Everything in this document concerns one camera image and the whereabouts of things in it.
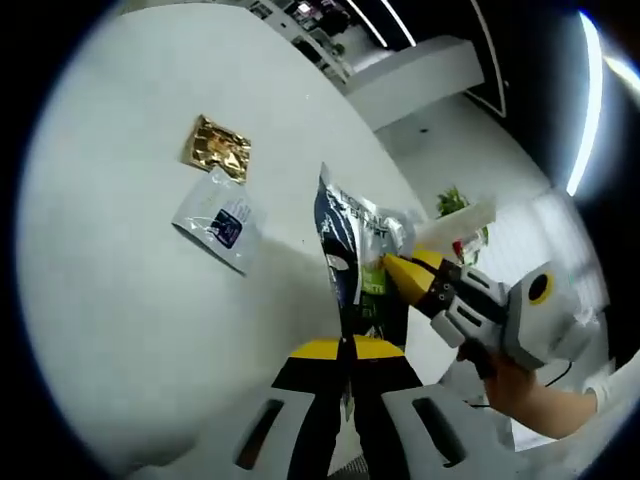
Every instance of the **gold foil packet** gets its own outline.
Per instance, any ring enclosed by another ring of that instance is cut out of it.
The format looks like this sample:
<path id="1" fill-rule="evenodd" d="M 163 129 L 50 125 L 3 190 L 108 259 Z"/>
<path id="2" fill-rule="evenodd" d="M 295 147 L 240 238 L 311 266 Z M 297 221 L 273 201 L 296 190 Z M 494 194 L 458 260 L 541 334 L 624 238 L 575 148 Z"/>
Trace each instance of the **gold foil packet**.
<path id="1" fill-rule="evenodd" d="M 250 152 L 251 140 L 200 115 L 187 142 L 184 162 L 207 172 L 217 165 L 234 181 L 244 183 Z"/>

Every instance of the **ceiling light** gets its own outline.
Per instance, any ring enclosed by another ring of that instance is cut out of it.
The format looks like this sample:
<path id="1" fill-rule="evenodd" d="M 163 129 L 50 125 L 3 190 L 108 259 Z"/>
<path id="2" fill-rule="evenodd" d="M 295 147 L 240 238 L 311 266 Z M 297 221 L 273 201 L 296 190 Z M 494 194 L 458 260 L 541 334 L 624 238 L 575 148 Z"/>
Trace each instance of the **ceiling light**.
<path id="1" fill-rule="evenodd" d="M 571 196 L 575 195 L 582 175 L 587 168 L 587 162 L 589 162 L 596 131 L 598 130 L 600 107 L 602 105 L 602 50 L 600 49 L 598 31 L 591 20 L 582 12 L 580 12 L 580 20 L 587 41 L 587 55 L 589 57 L 589 97 L 582 141 L 580 142 L 576 162 L 573 165 L 573 171 L 569 177 L 569 183 L 567 183 L 567 193 Z"/>
<path id="2" fill-rule="evenodd" d="M 396 11 L 393 9 L 393 7 L 389 5 L 389 2 L 387 0 L 380 0 L 380 1 L 385 6 L 385 8 L 389 10 L 389 13 L 391 14 L 393 19 L 396 21 L 396 23 L 400 27 L 400 30 L 402 30 L 402 33 L 404 33 L 404 36 L 407 37 L 407 40 L 409 40 L 409 43 L 411 44 L 411 46 L 415 47 L 416 41 L 413 39 L 413 36 L 411 35 L 411 33 L 409 33 L 409 30 L 407 29 L 405 24 L 402 22 L 402 20 L 400 20 L 400 17 L 396 13 Z"/>
<path id="3" fill-rule="evenodd" d="M 384 38 L 382 38 L 382 35 L 380 35 L 380 32 L 376 30 L 376 27 L 374 27 L 373 24 L 369 21 L 369 19 L 365 16 L 365 14 L 362 13 L 362 10 L 360 10 L 358 6 L 355 3 L 353 3 L 352 0 L 347 0 L 347 2 L 349 2 L 349 5 L 351 5 L 353 9 L 356 11 L 356 13 L 360 15 L 360 18 L 364 20 L 364 23 L 367 24 L 367 27 L 369 27 L 369 29 L 373 32 L 373 34 L 376 36 L 376 38 L 382 44 L 382 46 L 387 48 L 387 42 L 384 41 Z"/>

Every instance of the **white packet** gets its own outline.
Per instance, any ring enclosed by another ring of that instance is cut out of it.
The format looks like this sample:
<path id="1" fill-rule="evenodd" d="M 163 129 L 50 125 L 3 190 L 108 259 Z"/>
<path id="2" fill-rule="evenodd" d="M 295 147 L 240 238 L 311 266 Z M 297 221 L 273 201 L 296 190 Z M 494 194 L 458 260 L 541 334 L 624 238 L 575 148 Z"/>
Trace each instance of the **white packet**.
<path id="1" fill-rule="evenodd" d="M 241 273 L 262 240 L 265 214 L 245 187 L 215 167 L 189 192 L 171 223 Z"/>

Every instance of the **yellow circle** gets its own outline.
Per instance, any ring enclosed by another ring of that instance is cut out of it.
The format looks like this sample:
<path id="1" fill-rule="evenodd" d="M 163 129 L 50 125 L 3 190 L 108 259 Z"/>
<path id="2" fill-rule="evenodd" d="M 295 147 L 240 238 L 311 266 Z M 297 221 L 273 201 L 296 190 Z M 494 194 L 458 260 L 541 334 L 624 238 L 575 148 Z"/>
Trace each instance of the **yellow circle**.
<path id="1" fill-rule="evenodd" d="M 547 285 L 544 291 L 542 292 L 542 294 L 538 296 L 538 298 L 536 298 L 535 300 L 529 300 L 529 303 L 531 305 L 540 305 L 541 303 L 544 303 L 545 300 L 549 298 L 549 295 L 551 295 L 551 292 L 553 291 L 553 275 L 551 275 L 550 272 L 545 272 L 543 273 L 543 275 L 547 277 Z"/>

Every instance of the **red object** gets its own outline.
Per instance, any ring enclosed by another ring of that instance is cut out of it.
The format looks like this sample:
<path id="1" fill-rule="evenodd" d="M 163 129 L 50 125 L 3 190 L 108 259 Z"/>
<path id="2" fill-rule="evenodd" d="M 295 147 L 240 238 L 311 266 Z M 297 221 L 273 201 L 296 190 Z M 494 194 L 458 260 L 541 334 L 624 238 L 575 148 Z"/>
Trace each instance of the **red object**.
<path id="1" fill-rule="evenodd" d="M 462 241 L 456 240 L 453 242 L 453 251 L 456 252 L 456 255 L 461 258 L 462 257 Z"/>

